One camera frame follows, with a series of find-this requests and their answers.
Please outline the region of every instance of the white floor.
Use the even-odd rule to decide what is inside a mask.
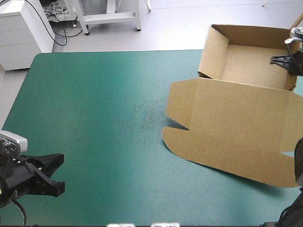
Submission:
[[[87,14],[105,10],[106,0],[82,0]],[[149,12],[140,0],[142,31],[135,23],[90,26],[90,35],[70,38],[68,45],[54,45],[54,52],[152,51],[203,49],[211,24],[238,24],[289,28],[303,12],[303,0],[151,0]],[[124,0],[121,11],[133,9]],[[69,35],[80,31],[66,24]],[[2,128],[27,70],[5,72],[0,67],[0,128]]]

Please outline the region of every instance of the table surface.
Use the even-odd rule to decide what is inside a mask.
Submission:
[[[201,50],[38,55],[4,125],[28,155],[63,153],[58,198],[19,201],[29,224],[259,225],[298,196],[185,161],[163,143],[172,82],[197,77]],[[10,204],[1,224],[22,222]]]

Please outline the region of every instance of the drawer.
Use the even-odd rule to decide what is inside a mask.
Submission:
[[[25,29],[28,29],[28,26],[22,15],[0,17],[0,32]]]
[[[5,70],[29,68],[34,57],[41,53],[37,44],[0,47],[0,64]]]
[[[30,30],[0,32],[0,46],[32,44],[35,42]]]

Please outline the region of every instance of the white cabinet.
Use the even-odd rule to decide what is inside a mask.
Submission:
[[[28,0],[38,11],[46,28],[53,30],[39,0]],[[39,53],[52,52],[53,40],[35,10],[24,0],[0,6],[0,64],[5,70],[29,68]]]

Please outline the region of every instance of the unfolded cardboard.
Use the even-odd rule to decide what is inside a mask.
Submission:
[[[213,25],[200,78],[171,85],[167,115],[188,130],[163,138],[181,158],[280,187],[297,186],[294,151],[303,136],[296,77],[270,57],[286,54],[289,30]]]

